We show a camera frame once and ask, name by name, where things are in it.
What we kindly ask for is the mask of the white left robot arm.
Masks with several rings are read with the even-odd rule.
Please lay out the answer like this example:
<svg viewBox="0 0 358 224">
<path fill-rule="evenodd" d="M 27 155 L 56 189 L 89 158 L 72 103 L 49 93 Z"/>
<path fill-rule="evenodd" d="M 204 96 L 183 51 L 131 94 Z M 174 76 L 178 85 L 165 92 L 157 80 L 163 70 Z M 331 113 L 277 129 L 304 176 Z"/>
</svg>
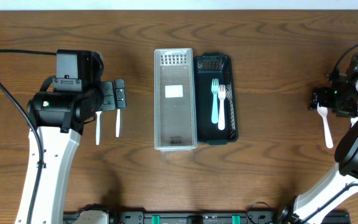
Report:
<svg viewBox="0 0 358 224">
<path fill-rule="evenodd" d="M 16 223 L 62 223 L 70 169 L 86 123 L 115 110 L 99 52 L 58 50 L 57 73 L 27 104 L 29 162 Z"/>
</svg>

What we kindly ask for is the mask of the white plastic fork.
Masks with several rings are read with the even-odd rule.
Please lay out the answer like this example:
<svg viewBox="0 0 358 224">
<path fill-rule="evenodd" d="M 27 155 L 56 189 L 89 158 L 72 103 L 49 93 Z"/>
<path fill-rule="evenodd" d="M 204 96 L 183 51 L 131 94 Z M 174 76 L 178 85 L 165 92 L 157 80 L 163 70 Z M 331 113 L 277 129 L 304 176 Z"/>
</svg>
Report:
<svg viewBox="0 0 358 224">
<path fill-rule="evenodd" d="M 358 121 L 358 110 L 357 110 L 357 116 L 350 119 L 351 127 L 353 127 L 353 125 L 355 125 L 357 121 Z"/>
<path fill-rule="evenodd" d="M 226 124 L 225 124 L 225 109 L 224 109 L 224 100 L 226 99 L 226 87 L 225 87 L 225 85 L 220 85 L 219 86 L 218 98 L 219 98 L 218 129 L 222 131 L 226 127 Z"/>
</svg>

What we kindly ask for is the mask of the mint green plastic fork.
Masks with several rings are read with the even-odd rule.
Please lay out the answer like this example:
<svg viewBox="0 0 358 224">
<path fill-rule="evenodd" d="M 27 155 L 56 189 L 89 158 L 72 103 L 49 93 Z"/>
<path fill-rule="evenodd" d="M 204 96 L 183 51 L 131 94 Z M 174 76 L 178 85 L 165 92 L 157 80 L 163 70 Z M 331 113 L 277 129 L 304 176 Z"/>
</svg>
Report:
<svg viewBox="0 0 358 224">
<path fill-rule="evenodd" d="M 213 105 L 211 112 L 211 122 L 216 124 L 218 122 L 218 91 L 219 91 L 219 80 L 217 78 L 212 79 L 211 93 L 213 94 Z"/>
</svg>

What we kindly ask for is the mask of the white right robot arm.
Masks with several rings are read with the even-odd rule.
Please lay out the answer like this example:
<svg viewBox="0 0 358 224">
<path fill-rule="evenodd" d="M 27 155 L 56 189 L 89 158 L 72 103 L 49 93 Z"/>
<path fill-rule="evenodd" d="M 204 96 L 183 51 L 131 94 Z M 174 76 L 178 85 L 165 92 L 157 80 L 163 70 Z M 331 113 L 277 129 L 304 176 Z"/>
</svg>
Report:
<svg viewBox="0 0 358 224">
<path fill-rule="evenodd" d="M 331 109 L 337 116 L 355 120 L 337 145 L 330 171 L 309 191 L 294 198 L 276 219 L 282 223 L 322 223 L 328 213 L 358 193 L 358 53 L 346 73 L 335 67 L 331 87 L 315 88 L 310 107 Z"/>
</svg>

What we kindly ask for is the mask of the pale pink plastic spoon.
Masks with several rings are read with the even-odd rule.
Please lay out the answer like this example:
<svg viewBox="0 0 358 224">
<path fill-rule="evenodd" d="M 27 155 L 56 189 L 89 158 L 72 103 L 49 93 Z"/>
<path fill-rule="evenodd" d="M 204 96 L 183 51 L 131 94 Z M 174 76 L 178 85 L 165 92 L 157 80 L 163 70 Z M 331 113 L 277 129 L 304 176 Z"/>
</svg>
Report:
<svg viewBox="0 0 358 224">
<path fill-rule="evenodd" d="M 324 129 L 324 138 L 325 138 L 326 147 L 332 149 L 334 147 L 334 143 L 327 119 L 328 109 L 318 104 L 317 111 L 323 120 L 323 129 Z"/>
</svg>

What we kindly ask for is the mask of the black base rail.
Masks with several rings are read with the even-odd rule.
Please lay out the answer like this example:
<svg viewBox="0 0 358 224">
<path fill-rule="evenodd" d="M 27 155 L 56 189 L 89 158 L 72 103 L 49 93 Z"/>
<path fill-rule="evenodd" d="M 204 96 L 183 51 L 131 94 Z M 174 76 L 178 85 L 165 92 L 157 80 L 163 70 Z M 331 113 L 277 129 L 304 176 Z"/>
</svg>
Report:
<svg viewBox="0 0 358 224">
<path fill-rule="evenodd" d="M 304 223 L 291 210 L 277 213 L 271 208 L 245 212 L 147 212 L 145 210 L 113 210 L 107 206 L 91 204 L 77 212 L 64 212 L 63 223 L 112 224 L 214 224 L 214 223 Z"/>
</svg>

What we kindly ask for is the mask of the clear perforated plastic basket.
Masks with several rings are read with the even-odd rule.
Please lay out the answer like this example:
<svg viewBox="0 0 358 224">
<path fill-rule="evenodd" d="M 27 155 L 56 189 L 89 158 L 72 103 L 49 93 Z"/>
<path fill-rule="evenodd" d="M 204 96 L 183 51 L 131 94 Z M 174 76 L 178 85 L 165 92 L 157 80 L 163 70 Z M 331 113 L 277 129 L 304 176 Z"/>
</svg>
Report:
<svg viewBox="0 0 358 224">
<path fill-rule="evenodd" d="M 166 85 L 182 85 L 182 98 L 166 98 Z M 191 48 L 154 52 L 154 146 L 159 151 L 197 148 L 195 80 Z"/>
</svg>

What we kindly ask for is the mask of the dark green perforated basket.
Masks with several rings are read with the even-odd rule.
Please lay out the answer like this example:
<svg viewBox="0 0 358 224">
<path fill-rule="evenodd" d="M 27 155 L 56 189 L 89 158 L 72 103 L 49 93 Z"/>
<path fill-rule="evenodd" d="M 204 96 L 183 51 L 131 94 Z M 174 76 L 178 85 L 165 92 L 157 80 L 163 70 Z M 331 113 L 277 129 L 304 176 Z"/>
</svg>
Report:
<svg viewBox="0 0 358 224">
<path fill-rule="evenodd" d="M 204 53 L 194 58 L 196 122 L 198 141 L 210 145 L 224 145 L 238 140 L 236 100 L 232 63 L 229 56 L 220 53 Z M 225 85 L 224 130 L 218 129 L 218 122 L 211 122 L 213 94 L 212 79 L 219 80 L 219 86 Z"/>
</svg>

